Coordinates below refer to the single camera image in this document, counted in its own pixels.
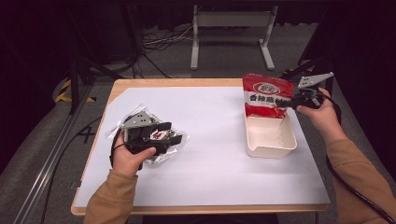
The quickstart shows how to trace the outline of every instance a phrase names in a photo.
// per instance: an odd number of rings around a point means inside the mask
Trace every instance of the red snack bag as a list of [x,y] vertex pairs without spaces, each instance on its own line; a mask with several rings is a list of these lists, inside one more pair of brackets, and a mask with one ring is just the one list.
[[286,108],[278,108],[276,101],[289,101],[293,85],[285,79],[246,74],[242,77],[245,94],[246,116],[256,115],[267,118],[285,117]]

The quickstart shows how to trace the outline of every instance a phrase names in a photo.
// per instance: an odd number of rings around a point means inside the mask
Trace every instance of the clear plastic bag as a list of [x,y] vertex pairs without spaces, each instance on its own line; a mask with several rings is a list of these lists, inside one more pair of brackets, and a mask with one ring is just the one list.
[[[159,119],[156,115],[150,113],[149,110],[144,105],[140,105],[135,110],[133,110],[131,113],[125,115],[121,120],[119,120],[117,122],[116,126],[109,132],[108,139],[114,140],[114,137],[116,137],[117,131],[122,127],[122,124],[128,118],[130,118],[140,112],[146,112],[146,114],[149,116],[151,122],[153,122],[155,124],[163,123],[163,121],[161,119]],[[188,142],[188,140],[190,139],[190,137],[187,135],[186,132],[177,130],[173,126],[170,130],[161,131],[161,132],[158,132],[158,131],[153,132],[149,137],[149,139],[151,139],[151,140],[165,140],[165,139],[169,139],[171,137],[175,137],[175,136],[179,136],[179,135],[182,136],[181,142],[179,144],[170,146],[166,150],[166,153],[164,153],[164,154],[160,154],[158,156],[153,156],[153,157],[147,159],[146,163],[147,164],[159,164],[159,163],[162,163],[163,161],[175,156],[177,154],[177,152],[181,148],[183,148],[186,145],[186,143]]]

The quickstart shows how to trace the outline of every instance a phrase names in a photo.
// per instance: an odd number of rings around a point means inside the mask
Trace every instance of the person's left hand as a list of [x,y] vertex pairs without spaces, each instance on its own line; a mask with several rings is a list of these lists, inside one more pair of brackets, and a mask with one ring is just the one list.
[[124,132],[120,132],[117,138],[113,157],[113,170],[134,177],[139,165],[146,159],[152,157],[156,151],[155,147],[147,148],[137,154],[132,154],[124,145]]

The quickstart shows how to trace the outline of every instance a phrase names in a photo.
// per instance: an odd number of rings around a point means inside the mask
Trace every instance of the white tabletop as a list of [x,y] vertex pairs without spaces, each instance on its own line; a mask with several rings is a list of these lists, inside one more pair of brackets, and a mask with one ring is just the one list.
[[297,148],[284,159],[247,154],[242,87],[130,88],[106,108],[73,206],[86,207],[111,168],[108,134],[140,105],[190,137],[159,165],[144,164],[135,207],[329,204],[300,123],[288,110]]

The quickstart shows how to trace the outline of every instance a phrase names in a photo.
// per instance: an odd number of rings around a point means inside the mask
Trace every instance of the sleeve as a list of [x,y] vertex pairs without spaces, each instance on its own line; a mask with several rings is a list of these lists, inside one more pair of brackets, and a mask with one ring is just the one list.
[[[327,145],[327,155],[332,168],[348,185],[396,218],[396,200],[388,182],[352,141],[340,139],[330,142]],[[333,183],[338,223],[387,223],[338,180],[334,179]]]
[[136,182],[137,176],[130,178],[110,170],[88,202],[84,223],[125,223],[133,209]]

